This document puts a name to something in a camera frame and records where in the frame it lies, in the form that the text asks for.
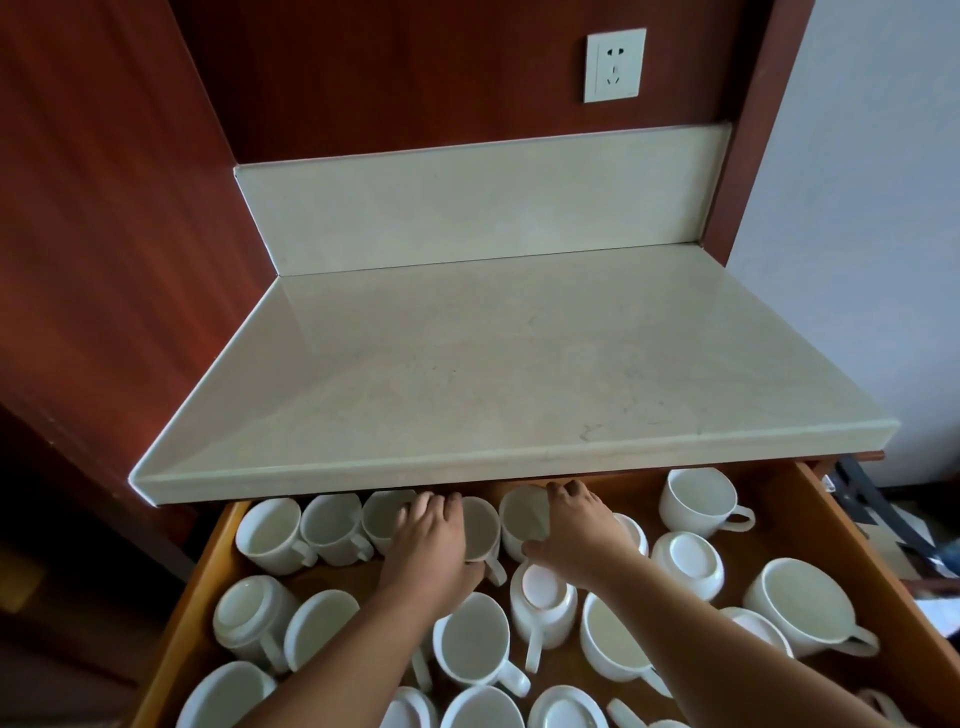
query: person's left hand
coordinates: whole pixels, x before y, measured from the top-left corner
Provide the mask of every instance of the person's left hand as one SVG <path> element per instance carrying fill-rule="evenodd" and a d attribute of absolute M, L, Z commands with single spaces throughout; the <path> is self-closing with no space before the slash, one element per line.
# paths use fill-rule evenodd
<path fill-rule="evenodd" d="M 466 564 L 464 506 L 450 497 L 420 493 L 401 508 L 378 591 L 410 600 L 429 623 L 459 607 L 484 575 L 484 563 Z"/>

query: person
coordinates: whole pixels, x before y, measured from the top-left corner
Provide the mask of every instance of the person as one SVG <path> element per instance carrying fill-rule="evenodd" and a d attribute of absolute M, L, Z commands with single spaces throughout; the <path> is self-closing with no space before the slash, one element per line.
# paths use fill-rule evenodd
<path fill-rule="evenodd" d="M 866 704 L 752 637 L 641 555 L 583 482 L 547 486 L 550 535 L 524 553 L 617 615 L 693 728 L 889 728 Z M 240 728 L 378 728 L 414 649 L 483 578 L 465 564 L 463 505 L 421 493 L 397 516 L 375 594 Z"/>

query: electrical outlet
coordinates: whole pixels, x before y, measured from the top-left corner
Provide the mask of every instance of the electrical outlet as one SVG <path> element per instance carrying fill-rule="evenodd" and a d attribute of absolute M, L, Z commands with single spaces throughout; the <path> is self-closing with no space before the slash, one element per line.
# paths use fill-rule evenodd
<path fill-rule="evenodd" d="M 640 92 L 646 28 L 587 36 L 584 103 L 627 99 Z"/>

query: drawer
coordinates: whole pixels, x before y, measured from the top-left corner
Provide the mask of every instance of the drawer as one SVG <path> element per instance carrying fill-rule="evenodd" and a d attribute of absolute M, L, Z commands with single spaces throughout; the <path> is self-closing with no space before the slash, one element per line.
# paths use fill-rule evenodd
<path fill-rule="evenodd" d="M 721 531 L 711 539 L 727 572 L 716 607 L 740 604 L 747 586 L 770 559 L 793 556 L 823 569 L 850 596 L 860 624 L 880 637 L 877 657 L 855 658 L 826 652 L 805 660 L 849 690 L 864 687 L 890 693 L 912 722 L 923 728 L 960 728 L 960 657 L 924 619 L 909 594 L 868 547 L 856 526 L 824 491 L 806 465 L 790 462 L 720 466 L 737 486 L 740 502 L 756 511 L 756 527 L 747 533 Z M 665 532 L 657 513 L 666 470 L 585 476 L 589 488 L 614 511 L 634 518 L 651 544 Z M 515 483 L 487 482 L 447 486 L 484 497 L 497 505 Z M 250 503 L 224 509 L 204 556 L 183 593 L 164 634 L 153 677 L 142 688 L 131 728 L 173 728 L 194 686 L 231 655 L 213 639 L 210 621 L 220 595 L 237 579 L 255 573 L 253 564 L 233 546 L 233 536 Z M 514 564 L 505 553 L 507 571 Z M 344 569 L 317 566 L 284 579 L 299 597 L 338 588 L 362 604 L 373 592 L 382 561 Z M 508 589 L 484 582 L 481 591 L 496 598 L 509 614 Z M 683 719 L 676 703 L 641 680 L 613 683 L 597 675 L 580 651 L 576 631 L 560 647 L 544 652 L 540 672 L 531 676 L 530 694 L 518 700 L 526 716 L 540 693 L 552 685 L 582 688 L 598 703 L 620 697 L 645 720 Z M 526 645 L 511 640 L 511 657 L 523 664 Z M 431 697 L 443 711 L 457 689 L 431 665 L 436 687 Z M 413 685 L 413 676 L 405 678 Z"/>

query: mug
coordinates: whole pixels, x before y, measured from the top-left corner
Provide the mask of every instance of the mug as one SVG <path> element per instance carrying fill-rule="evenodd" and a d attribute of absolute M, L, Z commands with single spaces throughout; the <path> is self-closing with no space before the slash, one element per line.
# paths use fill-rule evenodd
<path fill-rule="evenodd" d="M 728 522 L 730 516 L 747 520 Z M 705 539 L 718 530 L 743 532 L 756 524 L 754 512 L 736 504 L 736 488 L 716 468 L 670 471 L 660 495 L 660 519 L 671 531 Z"/>
<path fill-rule="evenodd" d="M 742 607 L 724 607 L 720 610 L 720 614 L 730 621 L 736 622 L 750 634 L 772 645 L 787 657 L 793 657 L 790 643 L 783 636 L 783 633 L 777 629 L 777 626 L 765 616 Z"/>
<path fill-rule="evenodd" d="M 339 589 L 327 589 L 304 601 L 287 627 L 283 655 L 296 672 L 360 611 L 357 600 Z"/>
<path fill-rule="evenodd" d="M 772 621 L 798 658 L 828 648 L 855 657 L 880 651 L 877 636 L 856 623 L 853 605 L 840 585 L 806 561 L 768 563 L 747 589 L 743 606 Z"/>
<path fill-rule="evenodd" d="M 616 728 L 648 728 L 647 724 L 640 720 L 639 716 L 618 697 L 607 703 L 607 715 L 610 716 L 610 720 L 613 721 Z M 649 728 L 689 728 L 689 726 L 686 723 L 668 718 L 651 723 Z"/>
<path fill-rule="evenodd" d="M 253 663 L 221 665 L 190 693 L 177 728 L 232 728 L 275 688 L 274 678 Z"/>
<path fill-rule="evenodd" d="M 437 709 L 414 688 L 397 688 L 380 728 L 437 728 Z"/>
<path fill-rule="evenodd" d="M 360 533 L 362 512 L 355 493 L 317 496 L 303 510 L 300 535 L 331 567 L 370 561 L 373 546 Z"/>
<path fill-rule="evenodd" d="M 437 620 L 433 651 L 440 668 L 460 685 L 498 682 L 517 697 L 530 691 L 530 679 L 509 660 L 507 615 L 485 594 L 471 593 L 452 615 Z"/>
<path fill-rule="evenodd" d="M 317 553 L 300 537 L 300 507 L 288 497 L 257 503 L 240 521 L 237 550 L 274 576 L 317 563 Z"/>
<path fill-rule="evenodd" d="M 620 525 L 630 536 L 630 540 L 636 545 L 636 550 L 646 556 L 650 553 L 650 543 L 647 541 L 647 535 L 640 528 L 640 524 L 634 521 L 630 516 L 624 516 L 622 513 L 614 513 L 613 516 L 620 521 Z"/>
<path fill-rule="evenodd" d="M 500 541 L 510 558 L 522 563 L 524 541 L 545 541 L 550 535 L 550 501 L 545 488 L 516 486 L 500 500 Z"/>
<path fill-rule="evenodd" d="M 584 600 L 580 647 L 590 666 L 608 680 L 626 683 L 639 677 L 661 695 L 673 697 L 640 645 L 595 594 Z"/>
<path fill-rule="evenodd" d="M 723 561 L 707 539 L 695 533 L 671 531 L 657 539 L 650 555 L 674 581 L 704 601 L 720 594 L 724 582 Z"/>
<path fill-rule="evenodd" d="M 477 685 L 469 688 L 450 703 L 440 728 L 524 728 L 520 709 L 500 688 Z"/>
<path fill-rule="evenodd" d="M 272 576 L 241 579 L 217 602 L 213 635 L 241 660 L 280 674 L 290 669 L 283 636 L 298 607 L 300 601 Z"/>
<path fill-rule="evenodd" d="M 530 708 L 527 728 L 607 728 L 596 700 L 572 685 L 555 685 L 540 694 Z"/>
<path fill-rule="evenodd" d="M 507 572 L 497 557 L 500 555 L 500 517 L 496 509 L 481 497 L 465 496 L 464 532 L 467 537 L 467 560 L 487 565 L 487 578 L 494 586 L 507 583 Z"/>
<path fill-rule="evenodd" d="M 381 554 L 386 555 L 394 538 L 396 512 L 416 497 L 416 491 L 411 490 L 376 491 L 363 504 L 360 522 L 367 538 Z"/>
<path fill-rule="evenodd" d="M 907 721 L 900 707 L 886 692 L 865 688 L 858 692 L 856 696 L 889 720 L 893 725 L 903 726 L 903 728 L 914 728 L 913 723 Z"/>
<path fill-rule="evenodd" d="M 577 590 L 550 569 L 529 561 L 510 580 L 510 613 L 527 647 L 527 672 L 537 672 L 540 653 L 560 646 L 577 617 Z"/>

